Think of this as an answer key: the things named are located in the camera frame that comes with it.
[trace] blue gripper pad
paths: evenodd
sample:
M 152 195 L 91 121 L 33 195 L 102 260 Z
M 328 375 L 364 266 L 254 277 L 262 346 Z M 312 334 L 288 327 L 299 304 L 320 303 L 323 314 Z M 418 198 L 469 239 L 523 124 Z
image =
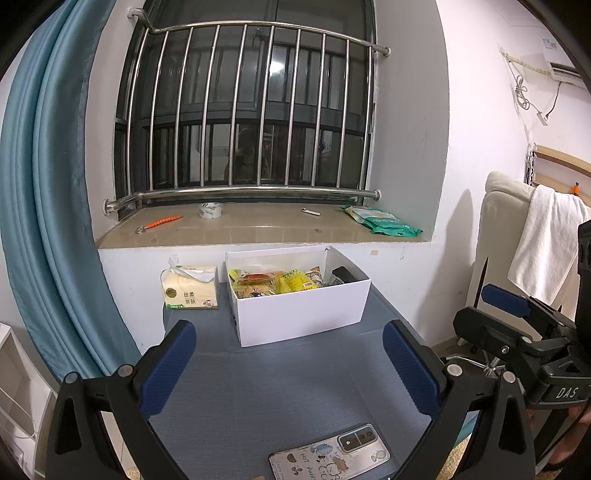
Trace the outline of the blue gripper pad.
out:
M 162 353 L 158 352 L 160 359 L 141 385 L 139 410 L 146 421 L 162 411 L 195 351 L 197 345 L 195 327 L 190 322 L 183 320 L 181 322 L 183 324 L 171 330 L 161 345 L 156 347 L 167 348 Z
M 396 368 L 419 412 L 432 419 L 439 415 L 439 386 L 417 351 L 398 327 L 390 322 L 382 334 L 384 350 Z
M 495 285 L 487 285 L 482 289 L 482 300 L 517 318 L 527 317 L 531 313 L 527 299 Z

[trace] tissue box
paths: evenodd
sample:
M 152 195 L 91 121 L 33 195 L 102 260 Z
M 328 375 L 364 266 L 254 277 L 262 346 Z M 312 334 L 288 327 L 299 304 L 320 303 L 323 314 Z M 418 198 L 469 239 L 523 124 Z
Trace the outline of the tissue box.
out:
M 227 270 L 238 268 L 249 273 L 294 269 L 305 272 L 317 265 L 325 282 L 338 267 L 349 270 L 356 281 L 314 290 L 239 299 L 227 277 L 242 346 L 279 342 L 360 322 L 371 280 L 350 259 L 329 245 L 226 253 Z
M 187 273 L 181 276 L 173 270 L 162 272 L 162 292 L 164 303 L 169 309 L 217 309 L 217 268 L 211 266 L 179 267 Z M 205 273 L 210 281 L 189 278 Z

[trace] screw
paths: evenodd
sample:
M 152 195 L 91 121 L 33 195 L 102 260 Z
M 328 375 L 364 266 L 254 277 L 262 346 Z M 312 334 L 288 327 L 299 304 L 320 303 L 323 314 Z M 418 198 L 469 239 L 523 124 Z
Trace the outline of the screw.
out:
M 460 365 L 449 364 L 447 366 L 447 373 L 449 373 L 453 377 L 459 377 L 464 373 L 464 370 L 462 370 L 462 367 L 460 367 Z
M 119 375 L 120 377 L 128 377 L 133 372 L 134 372 L 134 367 L 132 367 L 131 365 L 121 365 L 117 369 L 117 375 Z
M 78 380 L 78 374 L 76 372 L 70 372 L 64 378 L 64 382 L 70 383 L 70 384 L 74 383 L 76 380 Z
M 505 372 L 503 374 L 503 379 L 507 383 L 515 383 L 516 377 L 515 377 L 515 374 L 513 372 Z

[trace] window sill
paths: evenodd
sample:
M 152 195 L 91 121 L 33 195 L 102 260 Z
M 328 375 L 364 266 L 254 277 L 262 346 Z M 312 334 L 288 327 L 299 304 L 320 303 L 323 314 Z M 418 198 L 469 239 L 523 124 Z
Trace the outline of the window sill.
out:
M 303 213 L 302 208 L 320 216 Z M 145 233 L 137 227 L 162 218 L 183 218 Z M 197 205 L 159 206 L 140 210 L 97 241 L 98 249 L 176 247 L 231 244 L 323 244 L 365 242 L 424 242 L 419 238 L 373 235 L 336 205 L 298 203 L 225 203 L 219 219 L 199 218 Z

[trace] white towel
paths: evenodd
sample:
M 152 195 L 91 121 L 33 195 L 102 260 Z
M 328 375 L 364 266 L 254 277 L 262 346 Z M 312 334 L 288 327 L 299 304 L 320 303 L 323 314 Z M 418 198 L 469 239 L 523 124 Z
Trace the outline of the white towel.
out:
M 588 219 L 580 198 L 539 185 L 509 268 L 509 281 L 530 297 L 552 304 L 577 258 L 579 225 Z

